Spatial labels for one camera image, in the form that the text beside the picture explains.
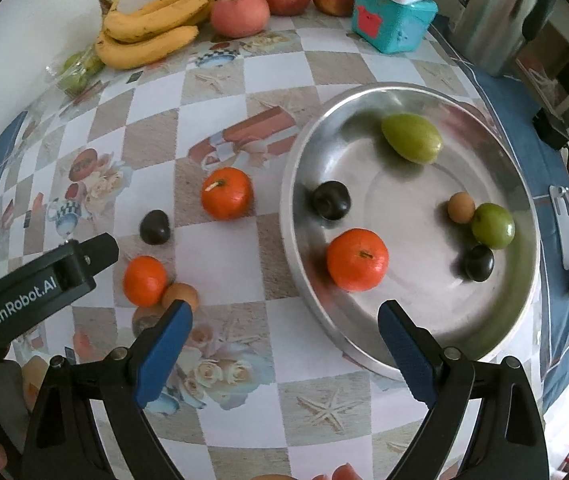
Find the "orange tangerine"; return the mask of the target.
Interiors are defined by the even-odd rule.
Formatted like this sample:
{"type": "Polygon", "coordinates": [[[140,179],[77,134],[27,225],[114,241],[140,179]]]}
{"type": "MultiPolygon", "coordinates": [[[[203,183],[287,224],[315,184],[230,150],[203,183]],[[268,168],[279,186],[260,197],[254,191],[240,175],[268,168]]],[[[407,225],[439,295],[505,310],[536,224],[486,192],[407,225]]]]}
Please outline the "orange tangerine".
{"type": "Polygon", "coordinates": [[[167,286],[163,263],[151,256],[139,256],[130,263],[123,278],[123,292],[136,307],[150,308],[161,301],[167,286]]]}
{"type": "Polygon", "coordinates": [[[326,250],[330,278],[347,292],[365,292],[377,287],[388,271],[389,261],[382,238],[365,229],[345,231],[326,250]]]}
{"type": "Polygon", "coordinates": [[[252,202],[252,181],[237,168],[217,169],[202,184],[201,205],[215,220],[239,219],[249,211],[252,202]]]}

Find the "dark plum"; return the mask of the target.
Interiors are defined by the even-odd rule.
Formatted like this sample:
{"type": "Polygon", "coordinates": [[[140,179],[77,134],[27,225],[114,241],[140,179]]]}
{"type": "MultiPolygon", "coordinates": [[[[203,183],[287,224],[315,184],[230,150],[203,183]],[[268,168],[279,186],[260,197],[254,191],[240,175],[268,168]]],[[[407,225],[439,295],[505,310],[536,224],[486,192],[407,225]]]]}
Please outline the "dark plum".
{"type": "Polygon", "coordinates": [[[493,250],[485,245],[472,247],[463,256],[463,270],[475,282],[486,281],[493,273],[494,264],[493,250]]]}
{"type": "Polygon", "coordinates": [[[321,217],[329,221],[344,218],[351,209],[349,190],[339,181],[326,181],[312,193],[312,205],[321,217]]]}
{"type": "Polygon", "coordinates": [[[149,211],[140,222],[139,234],[148,245],[167,243],[172,235],[168,215],[160,209],[149,211]]]}

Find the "green jujube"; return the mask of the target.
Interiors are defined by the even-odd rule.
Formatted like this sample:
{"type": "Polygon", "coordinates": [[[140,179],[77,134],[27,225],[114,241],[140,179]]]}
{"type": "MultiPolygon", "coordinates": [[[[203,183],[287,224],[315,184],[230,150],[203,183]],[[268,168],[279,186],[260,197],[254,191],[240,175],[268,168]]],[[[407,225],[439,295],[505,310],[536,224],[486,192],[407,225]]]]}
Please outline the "green jujube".
{"type": "Polygon", "coordinates": [[[491,249],[504,249],[515,238],[516,223],[510,211],[493,203],[475,209],[470,228],[475,239],[491,249]]]}

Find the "large green mango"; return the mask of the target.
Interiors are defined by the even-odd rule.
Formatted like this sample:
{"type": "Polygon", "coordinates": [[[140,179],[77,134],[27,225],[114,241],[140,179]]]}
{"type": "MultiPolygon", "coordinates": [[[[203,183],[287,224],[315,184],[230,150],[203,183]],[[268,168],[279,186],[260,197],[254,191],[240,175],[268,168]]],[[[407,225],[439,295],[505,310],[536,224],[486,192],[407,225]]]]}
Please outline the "large green mango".
{"type": "Polygon", "coordinates": [[[419,165],[433,164],[443,148],[440,130],[416,114],[393,114],[382,119],[385,140],[399,156],[419,165]]]}

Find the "clear bag of green fruits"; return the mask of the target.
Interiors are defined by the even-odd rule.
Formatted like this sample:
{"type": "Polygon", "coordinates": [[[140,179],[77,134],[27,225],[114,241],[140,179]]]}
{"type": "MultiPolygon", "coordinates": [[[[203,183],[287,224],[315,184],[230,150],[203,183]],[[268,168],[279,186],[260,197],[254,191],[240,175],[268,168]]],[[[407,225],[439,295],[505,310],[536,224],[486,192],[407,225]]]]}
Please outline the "clear bag of green fruits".
{"type": "Polygon", "coordinates": [[[103,69],[104,64],[92,44],[65,60],[57,58],[46,67],[50,80],[70,98],[80,96],[103,69]]]}

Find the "blue tablecloth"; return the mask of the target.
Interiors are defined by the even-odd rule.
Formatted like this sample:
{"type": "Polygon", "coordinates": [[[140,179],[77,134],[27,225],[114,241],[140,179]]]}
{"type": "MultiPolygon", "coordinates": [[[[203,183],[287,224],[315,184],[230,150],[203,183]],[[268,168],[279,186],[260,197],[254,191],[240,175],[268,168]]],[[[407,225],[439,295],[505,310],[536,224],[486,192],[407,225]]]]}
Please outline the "blue tablecloth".
{"type": "Polygon", "coordinates": [[[466,61],[447,41],[449,19],[437,15],[430,32],[478,90],[490,118],[495,120],[515,153],[532,195],[541,233],[543,273],[541,381],[545,410],[569,386],[569,271],[561,261],[560,231],[549,195],[552,185],[569,184],[558,151],[542,140],[532,119],[541,109],[525,84],[513,76],[495,78],[466,61]]]}

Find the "checkered printed tablecloth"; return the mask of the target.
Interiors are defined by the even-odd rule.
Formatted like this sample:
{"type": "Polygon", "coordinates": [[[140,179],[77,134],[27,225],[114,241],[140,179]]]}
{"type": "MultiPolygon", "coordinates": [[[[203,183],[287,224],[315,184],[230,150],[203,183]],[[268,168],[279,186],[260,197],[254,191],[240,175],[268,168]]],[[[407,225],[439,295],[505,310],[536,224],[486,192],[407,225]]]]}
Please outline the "checkered printed tablecloth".
{"type": "Polygon", "coordinates": [[[122,289],[128,262],[149,255],[200,298],[187,353],[147,411],[187,478],[309,479],[343,464],[383,477],[426,408],[332,344],[293,283],[279,221],[301,125],[373,81],[423,84],[490,118],[432,34],[413,52],[384,55],[315,12],[276,18],[231,44],[204,32],[156,65],[105,70],[82,104],[63,106],[57,92],[38,100],[0,159],[0,278],[70,237],[108,232],[121,252],[90,294],[12,342],[25,402],[53,356],[98,361],[161,315],[122,289]],[[203,182],[224,167],[253,185],[251,207],[236,220],[215,220],[201,205],[203,182]],[[153,246],[139,226],[155,209],[172,235],[153,246]]]}

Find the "steel round basin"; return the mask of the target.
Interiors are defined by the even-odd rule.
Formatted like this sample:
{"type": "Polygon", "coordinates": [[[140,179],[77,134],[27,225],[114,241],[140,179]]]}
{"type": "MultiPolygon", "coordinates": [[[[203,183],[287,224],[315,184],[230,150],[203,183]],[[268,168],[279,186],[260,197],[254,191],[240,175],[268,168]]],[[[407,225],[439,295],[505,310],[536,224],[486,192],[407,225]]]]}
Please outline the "steel round basin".
{"type": "Polygon", "coordinates": [[[400,82],[364,84],[329,99],[291,148],[280,228],[306,306],[344,356],[373,373],[399,377],[377,324],[389,299],[442,347],[457,347],[470,359],[527,360],[535,352],[541,239],[532,197],[516,159],[467,103],[400,82]],[[443,148],[433,164],[414,164],[385,140],[382,119],[402,113],[440,130],[443,148]],[[312,205],[312,193],[326,181],[349,190],[351,209],[341,220],[324,219],[312,205]],[[494,271],[482,283],[461,269],[472,235],[445,211],[459,191],[478,204],[505,207],[516,223],[515,239],[496,253],[494,271]],[[377,287],[346,292],[330,278],[326,250],[357,228],[382,238],[390,262],[377,287]]]}

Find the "bottom yellow banana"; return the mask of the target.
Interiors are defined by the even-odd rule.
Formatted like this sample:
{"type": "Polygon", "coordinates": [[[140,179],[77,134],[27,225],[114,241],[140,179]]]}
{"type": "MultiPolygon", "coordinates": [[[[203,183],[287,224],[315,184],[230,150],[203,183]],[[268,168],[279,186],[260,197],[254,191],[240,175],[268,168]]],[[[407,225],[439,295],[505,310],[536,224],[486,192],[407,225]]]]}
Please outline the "bottom yellow banana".
{"type": "Polygon", "coordinates": [[[158,62],[167,55],[189,46],[198,35],[198,27],[180,26],[135,44],[121,44],[105,32],[100,32],[94,50],[106,66],[114,70],[132,70],[158,62]]]}

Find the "middle yellow banana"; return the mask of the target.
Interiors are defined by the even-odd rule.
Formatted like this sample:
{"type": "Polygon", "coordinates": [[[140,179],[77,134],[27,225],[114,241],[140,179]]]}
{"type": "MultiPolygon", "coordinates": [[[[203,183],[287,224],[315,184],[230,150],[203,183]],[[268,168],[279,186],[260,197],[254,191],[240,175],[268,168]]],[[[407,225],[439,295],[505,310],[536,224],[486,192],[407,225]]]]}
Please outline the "middle yellow banana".
{"type": "Polygon", "coordinates": [[[148,14],[134,16],[120,12],[120,0],[112,0],[102,21],[102,32],[124,44],[133,44],[184,25],[211,1],[178,0],[148,14]]]}

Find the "black power adapter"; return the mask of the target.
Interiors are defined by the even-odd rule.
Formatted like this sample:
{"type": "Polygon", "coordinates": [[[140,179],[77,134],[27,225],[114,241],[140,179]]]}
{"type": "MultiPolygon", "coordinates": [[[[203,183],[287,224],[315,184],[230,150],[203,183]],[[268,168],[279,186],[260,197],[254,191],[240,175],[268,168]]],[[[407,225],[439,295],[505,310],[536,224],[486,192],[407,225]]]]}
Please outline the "black power adapter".
{"type": "Polygon", "coordinates": [[[532,124],[539,138],[554,150],[559,151],[568,145],[567,127],[546,108],[541,108],[534,115],[532,124]]]}

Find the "pink apple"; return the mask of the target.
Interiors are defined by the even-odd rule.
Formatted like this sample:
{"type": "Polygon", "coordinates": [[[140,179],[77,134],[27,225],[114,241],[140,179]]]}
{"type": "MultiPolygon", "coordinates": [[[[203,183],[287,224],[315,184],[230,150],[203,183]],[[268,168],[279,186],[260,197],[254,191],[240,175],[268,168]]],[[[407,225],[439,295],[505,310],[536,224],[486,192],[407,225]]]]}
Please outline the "pink apple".
{"type": "Polygon", "coordinates": [[[267,0],[217,0],[211,11],[215,32],[232,39],[258,34],[269,19],[267,0]]]}

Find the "teal plastic box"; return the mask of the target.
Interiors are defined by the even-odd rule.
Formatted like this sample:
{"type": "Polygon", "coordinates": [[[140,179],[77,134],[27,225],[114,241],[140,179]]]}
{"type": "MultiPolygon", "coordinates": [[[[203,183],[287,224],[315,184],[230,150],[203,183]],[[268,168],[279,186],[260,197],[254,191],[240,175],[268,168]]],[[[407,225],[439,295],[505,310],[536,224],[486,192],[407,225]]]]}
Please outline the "teal plastic box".
{"type": "Polygon", "coordinates": [[[411,52],[425,38],[438,10],[433,0],[354,0],[352,30],[381,53],[411,52]]]}

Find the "steel thermos jug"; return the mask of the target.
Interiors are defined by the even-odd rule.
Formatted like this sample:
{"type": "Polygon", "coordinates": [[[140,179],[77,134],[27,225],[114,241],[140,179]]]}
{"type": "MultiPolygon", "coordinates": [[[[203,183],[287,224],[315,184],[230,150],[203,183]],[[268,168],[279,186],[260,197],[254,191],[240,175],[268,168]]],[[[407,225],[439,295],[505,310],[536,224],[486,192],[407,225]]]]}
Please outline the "steel thermos jug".
{"type": "Polygon", "coordinates": [[[556,0],[458,0],[449,42],[473,65],[499,77],[547,24],[556,0]]]}

